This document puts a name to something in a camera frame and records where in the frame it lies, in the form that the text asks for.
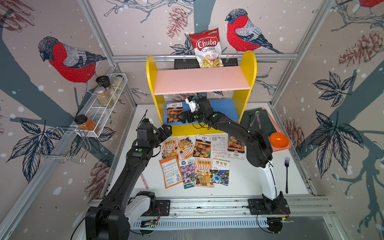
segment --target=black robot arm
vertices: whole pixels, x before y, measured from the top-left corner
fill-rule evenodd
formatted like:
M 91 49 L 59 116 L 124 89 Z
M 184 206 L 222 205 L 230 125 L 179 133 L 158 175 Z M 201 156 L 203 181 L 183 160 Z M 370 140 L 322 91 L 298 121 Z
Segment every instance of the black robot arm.
M 128 239 L 131 229 L 129 219 L 125 216 L 128 198 L 137 179 L 153 156 L 153 149 L 172 135 L 172 127 L 163 125 L 157 129 L 150 123 L 144 123 L 137 129 L 137 134 L 138 138 L 127 152 L 124 169 L 113 188 L 98 207 L 88 209 L 85 216 L 87 240 Z M 150 197 L 151 203 L 156 200 L 154 194 L 150 192 L 140 192 L 139 195 Z

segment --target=fork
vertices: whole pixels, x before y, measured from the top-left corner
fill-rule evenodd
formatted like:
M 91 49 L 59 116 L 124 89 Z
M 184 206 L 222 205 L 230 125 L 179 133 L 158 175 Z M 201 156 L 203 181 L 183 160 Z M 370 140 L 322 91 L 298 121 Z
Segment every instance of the fork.
M 290 160 L 289 157 L 285 157 L 284 165 L 287 168 L 287 179 L 286 179 L 286 185 L 285 185 L 285 193 L 286 194 L 288 193 L 288 167 L 289 167 L 289 160 Z

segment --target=orange spice jar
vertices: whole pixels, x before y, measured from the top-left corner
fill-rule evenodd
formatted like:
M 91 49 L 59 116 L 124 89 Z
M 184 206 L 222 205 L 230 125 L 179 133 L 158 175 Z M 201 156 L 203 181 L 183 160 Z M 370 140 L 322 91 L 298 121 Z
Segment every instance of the orange spice jar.
M 74 122 L 79 126 L 80 129 L 93 131 L 97 134 L 100 131 L 99 127 L 96 127 L 96 123 L 94 123 L 91 119 L 89 119 L 86 115 L 80 114 L 74 118 Z

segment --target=bird illustration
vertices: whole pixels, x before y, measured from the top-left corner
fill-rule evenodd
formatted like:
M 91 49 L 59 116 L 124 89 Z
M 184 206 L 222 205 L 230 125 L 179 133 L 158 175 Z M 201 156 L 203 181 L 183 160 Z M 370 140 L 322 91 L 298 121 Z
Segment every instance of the bird illustration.
M 253 25 L 244 9 L 238 8 L 230 11 L 225 20 L 228 21 L 227 40 L 237 52 L 270 49 L 276 53 L 282 53 L 274 49 L 272 44 L 265 39 L 262 31 Z
M 341 2 L 339 5 L 344 5 L 348 2 L 351 2 L 351 1 L 356 1 L 356 0 L 347 0 L 347 1 L 344 1 L 344 2 Z M 372 15 L 372 14 L 375 14 L 372 12 L 371 8 L 376 6 L 377 4 L 379 3 L 382 3 L 384 2 L 384 0 L 358 0 L 359 2 L 359 6 L 357 8 L 356 11 L 354 11 L 354 9 L 352 11 L 354 11 L 354 14 L 353 15 L 356 15 L 357 11 L 361 8 L 361 7 L 366 7 L 366 8 L 369 8 L 369 15 Z
M 39 42 L 40 57 L 48 60 L 51 65 L 68 81 L 85 83 L 95 74 L 97 65 L 106 57 L 74 48 L 59 42 L 56 38 L 47 36 Z

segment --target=spice jar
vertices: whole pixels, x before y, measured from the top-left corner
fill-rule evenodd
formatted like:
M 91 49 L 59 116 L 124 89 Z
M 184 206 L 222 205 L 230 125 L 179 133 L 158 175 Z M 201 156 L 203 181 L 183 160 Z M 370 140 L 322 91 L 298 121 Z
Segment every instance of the spice jar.
M 96 78 L 96 82 L 99 86 L 105 87 L 105 89 L 112 95 L 112 100 L 115 101 L 118 98 L 118 95 L 115 92 L 115 89 L 111 87 L 111 82 L 109 81 L 108 76 L 100 76 Z
M 80 114 L 74 118 L 74 122 L 79 126 L 80 129 L 93 131 L 97 134 L 100 130 L 99 127 L 96 127 L 96 123 L 94 123 L 91 119 L 89 119 L 86 115 Z
M 116 90 L 121 90 L 121 84 L 123 83 L 122 81 L 122 75 L 117 75 L 115 79 L 112 82 L 112 87 L 116 88 Z
M 95 87 L 95 93 L 102 107 L 113 107 L 113 100 L 111 99 L 111 94 L 107 90 L 105 90 L 104 87 Z

